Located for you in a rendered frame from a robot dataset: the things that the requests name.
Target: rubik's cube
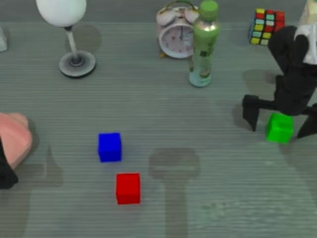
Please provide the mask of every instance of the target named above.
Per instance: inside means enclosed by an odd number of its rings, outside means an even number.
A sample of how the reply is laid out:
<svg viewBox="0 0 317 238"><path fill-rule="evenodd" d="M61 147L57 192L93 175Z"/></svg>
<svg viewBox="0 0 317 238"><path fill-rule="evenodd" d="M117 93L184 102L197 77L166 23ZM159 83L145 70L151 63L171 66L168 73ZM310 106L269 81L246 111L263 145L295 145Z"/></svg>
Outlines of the rubik's cube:
<svg viewBox="0 0 317 238"><path fill-rule="evenodd" d="M283 11L257 8L250 29L250 43L267 46L272 34L284 26L285 13Z"/></svg>

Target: gray wall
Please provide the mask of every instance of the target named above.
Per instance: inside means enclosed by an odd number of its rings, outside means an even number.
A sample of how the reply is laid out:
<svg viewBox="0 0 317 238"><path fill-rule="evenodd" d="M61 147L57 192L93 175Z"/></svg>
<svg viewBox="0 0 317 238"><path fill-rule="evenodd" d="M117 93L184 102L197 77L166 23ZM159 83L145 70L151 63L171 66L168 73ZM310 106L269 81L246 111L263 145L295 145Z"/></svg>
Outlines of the gray wall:
<svg viewBox="0 0 317 238"><path fill-rule="evenodd" d="M88 0L85 21L153 22L167 0ZM286 12L287 22L298 21L305 0L218 0L222 22L248 22L255 8ZM35 0L0 0L0 21L41 21Z"/></svg>

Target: lamp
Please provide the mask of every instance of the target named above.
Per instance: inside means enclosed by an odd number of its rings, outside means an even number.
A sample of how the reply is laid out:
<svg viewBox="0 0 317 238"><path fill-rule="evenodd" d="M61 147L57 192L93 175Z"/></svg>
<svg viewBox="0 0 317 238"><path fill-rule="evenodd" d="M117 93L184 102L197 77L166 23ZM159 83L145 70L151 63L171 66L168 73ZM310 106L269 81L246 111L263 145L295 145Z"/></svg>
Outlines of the lamp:
<svg viewBox="0 0 317 238"><path fill-rule="evenodd" d="M96 67L96 59L91 53L76 49L72 31L86 12L87 0L36 0L36 5L47 23L62 27L67 33L71 52L60 59L60 72L71 78L91 73Z"/></svg>

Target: green bottle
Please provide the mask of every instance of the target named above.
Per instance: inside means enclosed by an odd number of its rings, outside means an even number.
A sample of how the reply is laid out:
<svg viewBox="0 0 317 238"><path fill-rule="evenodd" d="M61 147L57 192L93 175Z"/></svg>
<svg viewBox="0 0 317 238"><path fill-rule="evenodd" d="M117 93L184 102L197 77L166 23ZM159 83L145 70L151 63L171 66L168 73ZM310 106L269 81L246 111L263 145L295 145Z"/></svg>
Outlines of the green bottle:
<svg viewBox="0 0 317 238"><path fill-rule="evenodd" d="M205 0L200 4L199 17L193 24L194 53L189 81L196 87L205 87L211 82L212 54L219 35L217 14L218 4L213 0Z"/></svg>

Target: green bottle cap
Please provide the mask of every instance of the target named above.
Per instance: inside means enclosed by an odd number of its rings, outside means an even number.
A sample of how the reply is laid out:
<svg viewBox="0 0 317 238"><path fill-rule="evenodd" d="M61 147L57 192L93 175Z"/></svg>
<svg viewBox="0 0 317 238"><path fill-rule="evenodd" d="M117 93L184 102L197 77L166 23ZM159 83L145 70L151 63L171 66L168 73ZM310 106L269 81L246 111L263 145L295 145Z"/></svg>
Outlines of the green bottle cap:
<svg viewBox="0 0 317 238"><path fill-rule="evenodd" d="M200 4L198 12L202 20L214 21L218 14L218 4L213 0L204 0Z"/></svg>

